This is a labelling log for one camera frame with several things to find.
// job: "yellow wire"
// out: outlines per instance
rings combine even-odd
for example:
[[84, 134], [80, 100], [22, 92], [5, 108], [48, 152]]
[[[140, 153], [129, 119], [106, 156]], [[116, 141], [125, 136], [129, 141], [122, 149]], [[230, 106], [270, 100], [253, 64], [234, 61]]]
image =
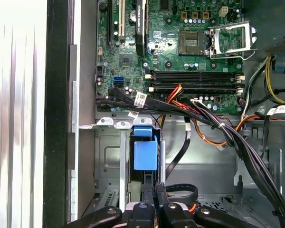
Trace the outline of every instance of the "yellow wire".
[[268, 91], [269, 93], [271, 94], [271, 96], [278, 102], [280, 103], [285, 103], [284, 100], [278, 98], [274, 91], [272, 90], [272, 87], [271, 87], [271, 81], [270, 81], [270, 63], [271, 63], [271, 59], [272, 57], [268, 58], [267, 62], [266, 62], [266, 70], [265, 70], [265, 77], [266, 77], [266, 85], [267, 85], [267, 88], [268, 88]]
[[[182, 90], [182, 87], [180, 86], [176, 92], [173, 94], [173, 96], [170, 97], [170, 99], [167, 101], [168, 104], [171, 103], [171, 101], [175, 98], [175, 96]], [[160, 127], [162, 127], [163, 125], [163, 121], [164, 121], [164, 116], [165, 115], [161, 115], [161, 122], [160, 122]]]

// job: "ram slot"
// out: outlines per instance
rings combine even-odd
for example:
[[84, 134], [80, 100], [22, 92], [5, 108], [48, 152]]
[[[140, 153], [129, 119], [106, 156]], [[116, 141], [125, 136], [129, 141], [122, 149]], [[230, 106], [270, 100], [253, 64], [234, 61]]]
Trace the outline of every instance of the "ram slot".
[[[146, 83], [149, 92], [170, 93], [175, 89], [177, 83]], [[242, 88], [237, 84], [182, 84], [184, 93], [199, 94], [238, 94], [242, 93]]]
[[238, 76], [233, 73], [220, 73], [220, 72], [155, 72], [146, 71], [146, 79], [155, 81], [170, 81], [170, 82], [220, 82], [230, 83], [235, 81]]
[[112, 41], [112, 23], [113, 23], [113, 0], [108, 0], [107, 11], [107, 26], [106, 26], [106, 42], [111, 49], [113, 47]]
[[118, 21], [118, 38], [124, 40], [125, 27], [125, 0], [119, 0], [119, 21]]

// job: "black plastic clip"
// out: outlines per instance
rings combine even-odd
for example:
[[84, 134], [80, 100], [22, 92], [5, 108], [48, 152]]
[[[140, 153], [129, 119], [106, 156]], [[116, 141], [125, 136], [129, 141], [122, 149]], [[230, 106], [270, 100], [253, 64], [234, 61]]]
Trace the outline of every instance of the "black plastic clip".
[[272, 214], [277, 217], [285, 217], [285, 213], [278, 213], [276, 211], [273, 211]]

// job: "cable tie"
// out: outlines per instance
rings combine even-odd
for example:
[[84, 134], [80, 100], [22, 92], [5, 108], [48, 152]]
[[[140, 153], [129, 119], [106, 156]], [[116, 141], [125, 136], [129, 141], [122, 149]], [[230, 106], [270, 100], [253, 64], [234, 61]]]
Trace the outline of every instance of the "cable tie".
[[279, 212], [273, 211], [272, 214], [278, 217], [285, 217], [285, 213], [279, 213]]
[[224, 123], [220, 123], [219, 126], [218, 126], [218, 128], [221, 128], [221, 127], [223, 127], [223, 126], [225, 126], [225, 124], [224, 124]]

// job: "black wire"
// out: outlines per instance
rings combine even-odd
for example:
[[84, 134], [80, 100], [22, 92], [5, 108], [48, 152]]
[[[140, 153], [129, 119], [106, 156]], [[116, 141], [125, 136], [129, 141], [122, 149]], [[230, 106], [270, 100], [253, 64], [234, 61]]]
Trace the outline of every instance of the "black wire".
[[[190, 124], [190, 118], [185, 117], [185, 124]], [[169, 166], [166, 169], [166, 179], [170, 176], [171, 172], [175, 168], [175, 166], [179, 163], [181, 158], [186, 153], [191, 141], [191, 128], [189, 130], [186, 130], [186, 136], [185, 136], [185, 142], [183, 146], [181, 147], [180, 151], [177, 153], [173, 161], [169, 164]]]

